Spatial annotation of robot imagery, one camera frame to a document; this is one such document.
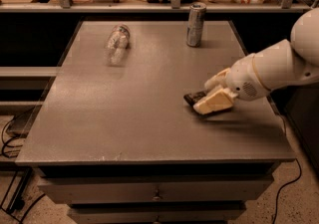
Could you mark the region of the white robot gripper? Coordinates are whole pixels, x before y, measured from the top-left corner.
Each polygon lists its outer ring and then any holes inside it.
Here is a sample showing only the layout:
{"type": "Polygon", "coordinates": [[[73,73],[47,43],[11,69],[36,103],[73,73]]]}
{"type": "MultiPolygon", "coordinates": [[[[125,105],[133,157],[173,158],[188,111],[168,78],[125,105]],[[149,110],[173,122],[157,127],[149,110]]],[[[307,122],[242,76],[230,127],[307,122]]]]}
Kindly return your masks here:
{"type": "Polygon", "coordinates": [[[199,114],[220,112],[232,108],[236,98],[254,101],[268,96],[270,90],[260,82],[254,58],[254,54],[248,55],[208,79],[204,88],[210,92],[193,106],[194,110],[199,114]]]}

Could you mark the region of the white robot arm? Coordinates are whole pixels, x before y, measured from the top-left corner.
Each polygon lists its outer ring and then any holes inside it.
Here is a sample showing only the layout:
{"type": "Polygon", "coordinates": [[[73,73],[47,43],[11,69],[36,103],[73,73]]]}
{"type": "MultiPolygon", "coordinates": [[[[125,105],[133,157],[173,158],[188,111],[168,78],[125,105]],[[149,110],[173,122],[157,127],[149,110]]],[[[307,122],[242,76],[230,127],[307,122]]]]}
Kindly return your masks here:
{"type": "Polygon", "coordinates": [[[236,100],[254,101],[287,86],[318,80],[319,8],[314,8],[295,22],[288,40],[252,53],[207,80],[205,96],[193,108],[200,114],[224,111],[236,100]]]}

